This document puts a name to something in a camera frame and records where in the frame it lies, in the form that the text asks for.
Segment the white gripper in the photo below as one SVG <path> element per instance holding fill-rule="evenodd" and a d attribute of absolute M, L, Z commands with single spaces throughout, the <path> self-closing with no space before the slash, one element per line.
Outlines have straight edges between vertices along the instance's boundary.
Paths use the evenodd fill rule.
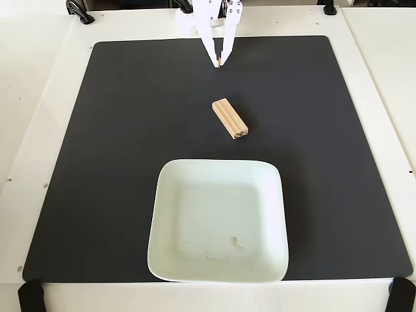
<path fill-rule="evenodd" d="M 241 20 L 242 1 L 223 0 L 193 0 L 194 22 L 205 50 L 215 68 L 223 66 L 230 56 L 237 25 Z M 215 51 L 212 28 L 224 24 L 223 46 L 220 56 L 220 65 Z"/>

